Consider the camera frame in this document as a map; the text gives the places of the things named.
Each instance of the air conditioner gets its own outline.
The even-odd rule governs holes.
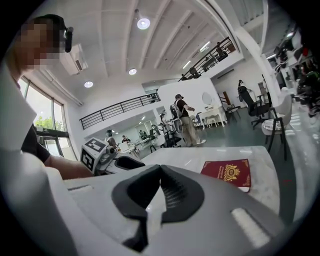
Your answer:
[[[78,74],[88,68],[88,64],[85,61],[84,53],[80,44],[74,45],[70,52],[62,53],[60,56],[60,62],[70,76]]]

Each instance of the recessed light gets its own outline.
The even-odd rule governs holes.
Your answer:
[[[137,73],[137,70],[135,68],[129,70],[129,75],[134,75],[135,73]]]
[[[146,30],[150,26],[150,20],[148,20],[147,18],[141,18],[136,25],[139,29]]]
[[[189,60],[182,69],[185,69],[186,66],[188,66],[190,64],[191,60]]]
[[[211,42],[209,41],[209,42],[207,42],[204,46],[202,46],[201,49],[200,49],[200,52],[201,52],[203,49],[205,49],[206,46],[207,46],[208,44],[210,44],[210,43],[211,43]]]
[[[87,82],[84,83],[84,87],[87,87],[87,88],[90,88],[90,87],[92,87],[93,85],[94,85],[94,83],[91,82],[91,81],[87,81]]]

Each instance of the window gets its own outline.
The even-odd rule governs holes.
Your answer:
[[[63,104],[47,95],[25,77],[18,83],[26,101],[36,112],[34,126],[46,128],[46,130],[36,131],[37,136],[43,138],[43,146],[53,156],[76,161],[77,158],[67,133]]]
[[[66,132],[65,125],[64,125],[62,106],[55,102],[53,104],[53,110],[54,110],[55,129],[57,131]]]
[[[27,87],[28,87],[28,82],[25,81],[24,79],[20,78],[19,81],[18,81],[18,84],[20,85],[20,91],[21,91],[23,97],[25,97],[26,96],[26,90],[27,90]]]
[[[52,121],[52,100],[37,91],[31,84],[29,86],[26,101],[36,112],[36,118],[33,121],[37,127],[54,129]]]

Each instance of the black railing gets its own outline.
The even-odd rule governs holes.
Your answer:
[[[82,124],[82,128],[85,130],[97,123],[100,123],[104,120],[107,120],[109,118],[122,114],[124,112],[134,110],[136,108],[149,105],[155,102],[159,102],[159,101],[160,101],[160,98],[158,93],[151,93],[148,95],[128,99],[120,103],[107,106],[92,114],[89,114],[81,118],[80,122]]]
[[[230,53],[236,50],[229,37],[223,39],[220,42],[219,47],[222,51],[220,51],[218,45],[216,45],[183,75],[185,77],[184,80],[200,77],[202,73],[207,72],[210,68],[227,58]]]

